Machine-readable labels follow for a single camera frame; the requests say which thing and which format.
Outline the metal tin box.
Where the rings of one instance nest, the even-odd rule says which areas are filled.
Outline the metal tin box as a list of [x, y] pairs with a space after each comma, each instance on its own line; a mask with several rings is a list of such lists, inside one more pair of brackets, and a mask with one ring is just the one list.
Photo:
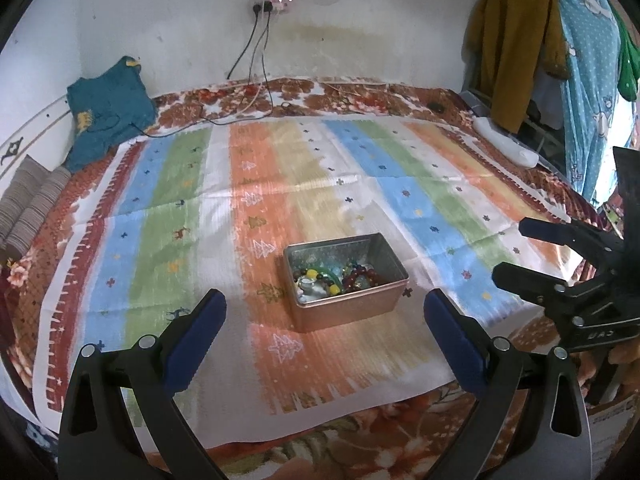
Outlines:
[[[283, 251], [291, 315], [303, 333], [374, 318], [393, 311], [409, 283], [409, 274], [380, 233], [290, 245]], [[310, 266], [326, 266], [343, 282], [330, 295], [306, 278]]]

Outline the green jade bangle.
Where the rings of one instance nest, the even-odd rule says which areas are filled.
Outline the green jade bangle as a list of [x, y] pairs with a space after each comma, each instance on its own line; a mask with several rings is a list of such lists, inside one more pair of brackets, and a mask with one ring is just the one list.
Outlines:
[[326, 266], [310, 266], [305, 276], [321, 283], [330, 295], [338, 295], [344, 292], [342, 279]]

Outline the cardboard box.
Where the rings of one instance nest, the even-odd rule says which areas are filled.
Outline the cardboard box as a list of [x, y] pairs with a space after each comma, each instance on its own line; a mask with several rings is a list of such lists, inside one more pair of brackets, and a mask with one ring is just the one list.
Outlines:
[[620, 452], [639, 418], [639, 393], [634, 392], [588, 411], [592, 444], [592, 478]]

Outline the blue dotted hanging garment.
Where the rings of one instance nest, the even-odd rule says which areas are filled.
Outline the blue dotted hanging garment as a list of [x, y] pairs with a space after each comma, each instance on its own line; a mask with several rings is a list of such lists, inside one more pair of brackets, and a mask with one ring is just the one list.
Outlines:
[[618, 93], [620, 29], [608, 0], [558, 0], [570, 78], [561, 86], [566, 177], [592, 206], [613, 194], [613, 148], [629, 143], [632, 106]]

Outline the green hanging garment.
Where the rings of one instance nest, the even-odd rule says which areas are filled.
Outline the green hanging garment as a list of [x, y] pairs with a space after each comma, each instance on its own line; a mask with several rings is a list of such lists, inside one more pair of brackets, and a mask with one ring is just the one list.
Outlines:
[[620, 33], [620, 54], [618, 55], [618, 84], [617, 90], [622, 98], [628, 102], [634, 102], [639, 90], [639, 48], [632, 41], [628, 29], [615, 9], [610, 3], [613, 15], [615, 16], [618, 32]]

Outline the small dark round object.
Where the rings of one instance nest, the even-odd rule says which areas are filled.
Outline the small dark round object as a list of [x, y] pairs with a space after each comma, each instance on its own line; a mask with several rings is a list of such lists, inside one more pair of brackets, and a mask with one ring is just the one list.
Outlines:
[[434, 113], [442, 114], [445, 111], [445, 107], [439, 102], [429, 102], [427, 107]]

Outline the mustard hanging jacket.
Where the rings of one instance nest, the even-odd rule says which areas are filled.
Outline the mustard hanging jacket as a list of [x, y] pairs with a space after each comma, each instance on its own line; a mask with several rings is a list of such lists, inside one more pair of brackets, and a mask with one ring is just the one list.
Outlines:
[[517, 133], [527, 116], [537, 70], [570, 78], [559, 0], [480, 0], [465, 47], [474, 61], [471, 87], [490, 99], [490, 118]]

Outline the striped colourful mat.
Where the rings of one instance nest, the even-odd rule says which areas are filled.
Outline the striped colourful mat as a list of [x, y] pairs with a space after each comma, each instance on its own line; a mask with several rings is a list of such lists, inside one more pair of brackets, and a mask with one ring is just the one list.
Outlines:
[[[32, 396], [60, 426], [84, 344], [132, 346], [212, 288], [227, 318], [178, 407], [208, 448], [271, 440], [452, 377], [422, 302], [439, 287], [485, 325], [521, 310], [492, 284], [503, 261], [570, 278], [578, 255], [522, 237], [562, 204], [506, 176], [467, 133], [398, 118], [204, 127], [122, 145], [74, 201], [44, 295]], [[383, 314], [302, 333], [288, 246], [381, 234], [408, 273]]]

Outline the grey striped pillow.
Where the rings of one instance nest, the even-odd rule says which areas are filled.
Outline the grey striped pillow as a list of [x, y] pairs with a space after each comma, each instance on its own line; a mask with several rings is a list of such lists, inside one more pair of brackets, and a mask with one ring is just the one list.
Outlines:
[[26, 255], [71, 176], [64, 166], [49, 171], [23, 159], [1, 197], [2, 255], [13, 261]]

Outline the teal knit sweater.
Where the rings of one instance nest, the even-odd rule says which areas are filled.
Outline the teal knit sweater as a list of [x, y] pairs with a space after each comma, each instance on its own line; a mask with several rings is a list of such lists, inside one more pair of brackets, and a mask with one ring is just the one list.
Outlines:
[[102, 75], [79, 78], [67, 88], [75, 133], [63, 166], [71, 174], [154, 125], [156, 106], [140, 73], [140, 62], [125, 55]]

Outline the wall power strip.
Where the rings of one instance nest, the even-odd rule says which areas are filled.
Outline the wall power strip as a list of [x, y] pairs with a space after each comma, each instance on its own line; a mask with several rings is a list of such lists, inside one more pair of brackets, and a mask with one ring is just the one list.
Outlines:
[[260, 14], [285, 14], [293, 9], [294, 0], [250, 0], [250, 10]]

